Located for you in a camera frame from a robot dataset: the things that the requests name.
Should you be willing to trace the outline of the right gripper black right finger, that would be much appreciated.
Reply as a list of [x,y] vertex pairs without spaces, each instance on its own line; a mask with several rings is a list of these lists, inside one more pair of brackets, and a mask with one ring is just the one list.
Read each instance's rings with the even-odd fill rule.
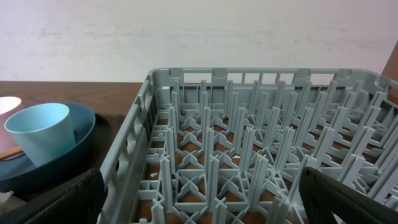
[[311,224],[397,223],[397,212],[312,168],[301,172],[299,192]]

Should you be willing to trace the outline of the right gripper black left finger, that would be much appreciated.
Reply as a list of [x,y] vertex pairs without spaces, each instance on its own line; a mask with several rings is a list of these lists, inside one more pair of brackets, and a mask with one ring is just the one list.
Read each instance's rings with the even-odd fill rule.
[[90,169],[28,203],[26,223],[96,223],[105,199],[104,180]]

